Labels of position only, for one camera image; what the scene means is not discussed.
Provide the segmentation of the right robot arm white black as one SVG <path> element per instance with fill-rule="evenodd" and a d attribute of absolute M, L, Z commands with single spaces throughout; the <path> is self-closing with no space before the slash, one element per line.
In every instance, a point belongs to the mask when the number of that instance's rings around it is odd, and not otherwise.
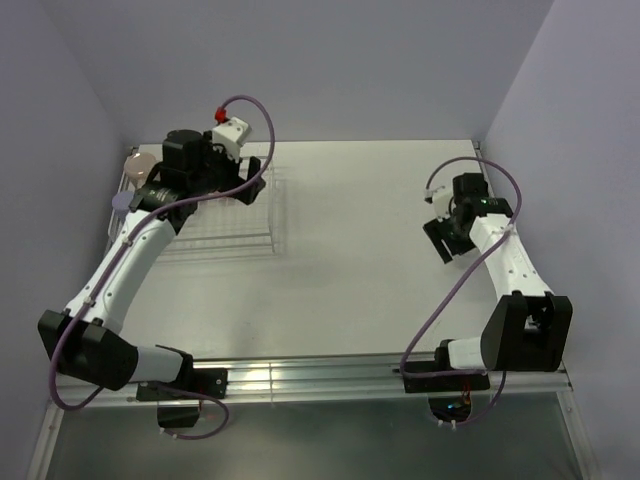
<path fill-rule="evenodd" d="M 435 383 L 452 390 L 468 370 L 554 372 L 561 363 L 573 307 L 541 279 L 504 198 L 490 195 L 480 173 L 454 177 L 428 201 L 436 218 L 423 226 L 445 263 L 476 250 L 483 257 L 497 303 L 482 333 L 445 340 L 445 357 L 433 365 Z"/>

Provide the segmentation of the pink ceramic mug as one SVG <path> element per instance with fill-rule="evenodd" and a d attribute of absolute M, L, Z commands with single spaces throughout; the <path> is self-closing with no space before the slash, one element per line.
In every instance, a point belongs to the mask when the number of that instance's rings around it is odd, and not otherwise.
<path fill-rule="evenodd" d="M 124 162 L 124 175 L 131 182 L 145 182 L 158 159 L 148 152 L 136 152 L 128 156 Z"/>

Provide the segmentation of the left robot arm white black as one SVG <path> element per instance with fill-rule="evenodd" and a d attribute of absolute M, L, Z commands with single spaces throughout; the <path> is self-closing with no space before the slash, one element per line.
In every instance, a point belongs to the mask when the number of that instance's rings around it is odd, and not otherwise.
<path fill-rule="evenodd" d="M 151 267 L 199 203 L 229 196 L 249 205 L 264 188 L 258 158 L 250 158 L 246 178 L 240 175 L 240 150 L 250 132 L 232 118 L 203 133 L 174 130 L 167 135 L 160 161 L 135 190 L 98 269 L 62 311 L 47 310 L 38 322 L 51 361 L 51 389 L 63 374 L 112 391 L 134 382 L 159 382 L 172 399 L 191 394 L 195 375 L 190 354 L 135 346 L 120 332 Z"/>

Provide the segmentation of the purple plastic cup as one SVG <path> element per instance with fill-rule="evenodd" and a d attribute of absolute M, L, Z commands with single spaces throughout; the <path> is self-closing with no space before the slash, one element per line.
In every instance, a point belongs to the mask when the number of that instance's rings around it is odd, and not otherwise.
<path fill-rule="evenodd" d="M 129 210 L 129 205 L 133 200 L 134 193 L 132 191 L 118 192 L 113 196 L 111 201 L 112 209 L 115 212 L 126 212 Z"/>

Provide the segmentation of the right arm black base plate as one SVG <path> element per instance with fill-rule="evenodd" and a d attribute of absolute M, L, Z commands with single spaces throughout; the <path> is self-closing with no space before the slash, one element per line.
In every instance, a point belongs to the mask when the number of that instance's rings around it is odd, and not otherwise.
<path fill-rule="evenodd" d="M 407 374 L 433 373 L 440 370 L 436 361 L 409 361 L 406 363 Z M 452 375 L 437 376 L 429 378 L 409 378 L 404 375 L 402 378 L 403 388 L 406 394 L 419 393 L 452 393 L 470 391 L 486 391 L 490 388 L 490 381 L 487 375 Z"/>

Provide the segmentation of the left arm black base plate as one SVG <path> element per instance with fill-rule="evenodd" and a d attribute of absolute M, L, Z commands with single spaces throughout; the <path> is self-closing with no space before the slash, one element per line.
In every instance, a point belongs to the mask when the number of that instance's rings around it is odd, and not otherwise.
<path fill-rule="evenodd" d="M 139 384 L 136 400 L 141 402 L 199 400 L 201 396 L 223 399 L 228 384 L 226 368 L 192 368 L 173 382 Z"/>

